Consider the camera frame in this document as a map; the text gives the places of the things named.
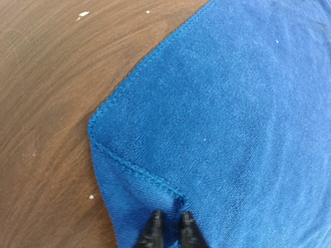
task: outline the blue fabric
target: blue fabric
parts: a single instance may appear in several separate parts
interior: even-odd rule
[[[209,2],[89,122],[119,248],[191,211],[211,247],[331,247],[331,4]]]

